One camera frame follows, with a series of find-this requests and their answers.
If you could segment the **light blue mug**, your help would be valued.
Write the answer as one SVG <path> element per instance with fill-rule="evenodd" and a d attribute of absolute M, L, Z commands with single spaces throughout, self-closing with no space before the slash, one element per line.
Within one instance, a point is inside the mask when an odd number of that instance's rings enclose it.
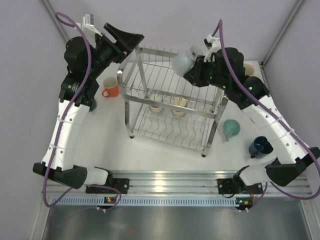
<path fill-rule="evenodd" d="M 187 50 L 182 51 L 172 59 L 171 67 L 175 74 L 177 74 L 179 77 L 183 77 L 184 74 L 193 68 L 197 57 L 202 55 L 202 49 L 196 45 L 192 45 Z"/>

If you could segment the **small cream steel tumbler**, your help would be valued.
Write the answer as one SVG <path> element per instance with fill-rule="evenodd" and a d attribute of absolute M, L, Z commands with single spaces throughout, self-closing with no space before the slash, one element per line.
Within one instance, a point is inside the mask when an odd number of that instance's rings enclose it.
<path fill-rule="evenodd" d="M 187 100 L 185 98 L 183 98 L 183 97 L 175 97 L 173 99 L 173 104 L 175 106 L 179 106 L 179 107 L 185 108 L 187 106 Z M 176 117 L 182 117 L 182 116 L 184 116 L 186 114 L 183 111 L 177 111 L 177 110 L 172 110 L 172 113 Z"/>

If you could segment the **cream floral mug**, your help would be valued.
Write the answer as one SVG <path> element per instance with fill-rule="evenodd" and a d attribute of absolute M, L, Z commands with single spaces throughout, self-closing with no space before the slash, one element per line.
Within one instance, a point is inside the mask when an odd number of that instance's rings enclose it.
<path fill-rule="evenodd" d="M 253 65 L 251 65 L 249 63 L 245 63 L 243 66 L 244 66 L 246 76 L 252 77 L 255 75 L 255 68 Z"/>

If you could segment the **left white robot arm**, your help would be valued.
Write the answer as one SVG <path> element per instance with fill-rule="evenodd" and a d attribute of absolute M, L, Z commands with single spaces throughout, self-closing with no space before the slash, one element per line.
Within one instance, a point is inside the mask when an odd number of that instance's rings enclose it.
<path fill-rule="evenodd" d="M 109 193 L 114 188 L 112 173 L 99 167 L 75 165 L 76 144 L 85 116 L 97 106 L 97 78 L 111 63 L 122 63 L 145 37 L 109 23 L 104 29 L 115 42 L 95 33 L 95 46 L 81 36 L 66 43 L 64 59 L 68 73 L 60 87 L 56 124 L 46 154 L 32 171 L 73 189 L 96 185 L 103 193 Z"/>

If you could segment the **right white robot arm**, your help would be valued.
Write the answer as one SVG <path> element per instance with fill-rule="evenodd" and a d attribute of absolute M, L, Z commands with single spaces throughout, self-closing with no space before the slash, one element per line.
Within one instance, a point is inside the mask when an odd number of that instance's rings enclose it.
<path fill-rule="evenodd" d="M 256 76 L 246 74 L 244 55 L 236 48 L 214 50 L 209 55 L 190 49 L 191 67 L 183 78 L 196 87 L 212 85 L 224 91 L 229 101 L 245 113 L 267 138 L 275 159 L 266 165 L 243 167 L 234 177 L 233 186 L 240 193 L 266 177 L 285 187 L 311 164 L 320 165 L 319 147 L 310 147 L 290 128 L 276 105 L 269 89 Z"/>

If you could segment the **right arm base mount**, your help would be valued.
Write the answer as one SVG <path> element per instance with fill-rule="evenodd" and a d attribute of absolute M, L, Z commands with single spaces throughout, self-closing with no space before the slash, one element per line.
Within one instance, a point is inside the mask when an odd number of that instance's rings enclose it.
<path fill-rule="evenodd" d="M 233 176 L 230 178 L 218 178 L 217 179 L 218 193 L 220 195 L 238 195 L 238 194 L 262 194 L 263 187 L 261 183 L 253 185 L 245 185 L 239 176 Z"/>

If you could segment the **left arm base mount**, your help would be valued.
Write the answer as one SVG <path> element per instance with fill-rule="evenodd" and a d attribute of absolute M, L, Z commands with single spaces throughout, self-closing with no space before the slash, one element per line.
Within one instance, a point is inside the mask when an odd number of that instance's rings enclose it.
<path fill-rule="evenodd" d="M 130 185 L 129 178 L 111 178 L 107 180 L 106 186 L 117 189 L 121 194 L 127 194 Z M 101 187 L 87 186 L 85 189 L 86 194 L 112 194 L 113 190 Z"/>

